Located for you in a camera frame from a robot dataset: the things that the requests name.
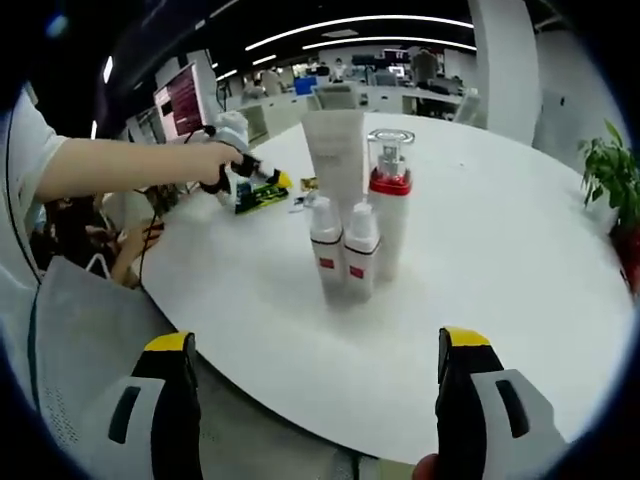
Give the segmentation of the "person's right hand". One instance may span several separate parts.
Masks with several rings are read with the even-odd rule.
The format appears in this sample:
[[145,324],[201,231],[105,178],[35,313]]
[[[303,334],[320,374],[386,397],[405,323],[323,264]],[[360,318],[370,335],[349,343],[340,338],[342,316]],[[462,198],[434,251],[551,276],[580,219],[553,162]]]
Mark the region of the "person's right hand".
[[412,480],[436,480],[437,479],[438,454],[431,453],[423,457],[414,467]]

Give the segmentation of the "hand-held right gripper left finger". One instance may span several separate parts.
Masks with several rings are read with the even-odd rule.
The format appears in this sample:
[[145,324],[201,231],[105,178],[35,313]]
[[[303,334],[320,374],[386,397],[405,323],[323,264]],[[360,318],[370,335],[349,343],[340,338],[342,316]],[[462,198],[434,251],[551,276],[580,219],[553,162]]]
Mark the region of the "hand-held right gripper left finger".
[[93,479],[201,479],[195,335],[161,335],[82,417],[79,461]]

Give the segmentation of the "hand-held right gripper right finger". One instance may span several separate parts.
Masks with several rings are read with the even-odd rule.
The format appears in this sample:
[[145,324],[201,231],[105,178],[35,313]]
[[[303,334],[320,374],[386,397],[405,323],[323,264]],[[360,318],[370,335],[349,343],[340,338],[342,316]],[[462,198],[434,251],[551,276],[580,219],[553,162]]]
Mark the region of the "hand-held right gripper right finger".
[[537,479],[567,449],[547,398],[476,331],[439,330],[438,479]]

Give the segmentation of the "person's left hand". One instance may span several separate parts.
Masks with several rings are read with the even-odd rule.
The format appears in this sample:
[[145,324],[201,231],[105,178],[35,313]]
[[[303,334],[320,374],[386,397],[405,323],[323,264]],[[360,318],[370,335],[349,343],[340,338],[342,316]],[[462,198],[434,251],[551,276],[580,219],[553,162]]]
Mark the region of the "person's left hand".
[[214,178],[219,176],[221,167],[241,166],[243,163],[242,152],[225,143],[210,142],[201,144],[199,145],[199,151],[201,179],[212,183],[215,182]]

